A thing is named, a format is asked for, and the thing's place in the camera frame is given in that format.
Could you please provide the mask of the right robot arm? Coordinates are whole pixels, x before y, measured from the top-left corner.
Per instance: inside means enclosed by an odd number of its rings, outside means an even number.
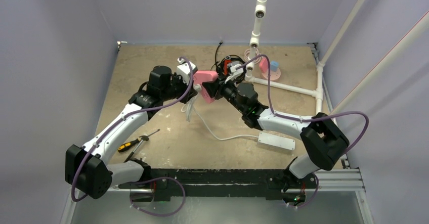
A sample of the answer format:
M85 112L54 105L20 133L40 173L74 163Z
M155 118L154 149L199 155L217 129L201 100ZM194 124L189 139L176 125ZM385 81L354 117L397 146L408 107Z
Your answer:
M284 173L285 183L290 187L298 186L310 173L331 170L350 145L345 134L326 114L280 114L258 100L259 95L251 83L235 84L217 78L202 82L201 87L203 96L228 101L241 113L248 127L301 139L306 153L293 160Z

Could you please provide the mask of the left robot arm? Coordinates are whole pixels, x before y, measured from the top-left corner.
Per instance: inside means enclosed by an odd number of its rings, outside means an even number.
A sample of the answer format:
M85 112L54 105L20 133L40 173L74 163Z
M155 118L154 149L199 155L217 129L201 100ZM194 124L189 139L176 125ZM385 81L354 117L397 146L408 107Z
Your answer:
M110 164L118 148L158 111L196 95L193 75L198 68L189 62L176 67L155 66L120 114L98 135L81 147L70 146L65 154L65 180L71 184L72 200L98 199L114 185L132 182L138 188L150 184L149 166L142 160Z

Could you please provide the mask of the pink power strip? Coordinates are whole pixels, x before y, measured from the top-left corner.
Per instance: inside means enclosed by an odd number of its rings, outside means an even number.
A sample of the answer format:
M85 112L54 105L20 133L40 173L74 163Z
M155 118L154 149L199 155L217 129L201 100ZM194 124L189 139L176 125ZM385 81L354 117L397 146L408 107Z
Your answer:
M215 101L215 93L211 92L213 83L218 79L215 71L198 70L193 75L194 89L198 90L202 98L208 103Z

